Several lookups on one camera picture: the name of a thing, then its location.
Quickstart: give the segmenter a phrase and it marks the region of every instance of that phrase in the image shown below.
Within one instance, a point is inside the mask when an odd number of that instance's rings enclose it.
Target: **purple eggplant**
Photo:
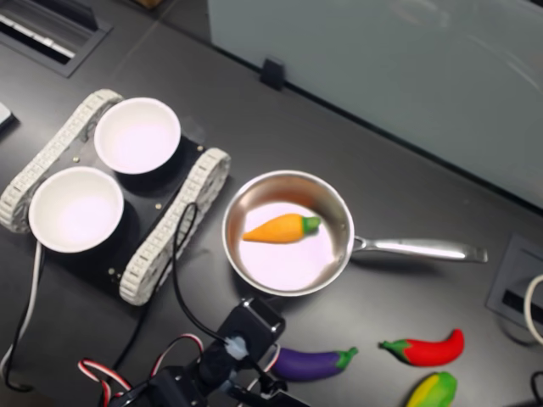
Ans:
[[[272,371],[275,376],[289,382],[325,379],[341,373],[357,353],[357,348],[321,354],[305,354],[281,348]]]

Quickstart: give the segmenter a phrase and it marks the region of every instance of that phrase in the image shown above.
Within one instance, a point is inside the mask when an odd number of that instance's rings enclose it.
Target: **carrot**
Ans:
[[[243,239],[264,243],[297,242],[308,233],[316,231],[320,224],[321,220],[316,216],[306,218],[302,215],[287,214],[244,233]]]

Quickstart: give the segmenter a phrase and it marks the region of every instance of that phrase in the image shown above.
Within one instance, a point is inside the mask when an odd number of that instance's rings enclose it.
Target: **pan handle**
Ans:
[[[355,236],[353,252],[360,250],[381,251],[429,257],[431,259],[486,263],[488,254],[484,248],[464,243],[434,239],[382,239],[369,240]]]

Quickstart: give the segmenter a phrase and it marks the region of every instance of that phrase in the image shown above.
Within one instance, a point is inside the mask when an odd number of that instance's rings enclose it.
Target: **red chili pepper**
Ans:
[[[381,348],[414,366],[440,366],[451,363],[464,350],[464,335],[455,329],[443,342],[424,342],[414,339],[401,339],[396,342],[383,342]]]

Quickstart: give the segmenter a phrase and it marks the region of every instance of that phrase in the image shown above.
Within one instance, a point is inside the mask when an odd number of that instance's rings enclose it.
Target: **frying pan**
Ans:
[[[244,232],[289,213],[319,216],[319,230],[289,244],[242,240]],[[236,193],[224,215],[222,241],[230,264],[247,283],[284,297],[321,290],[341,274],[350,256],[358,251],[474,263],[488,260],[486,250],[463,243],[358,237],[349,209],[339,194],[322,179],[291,170],[258,176]]]

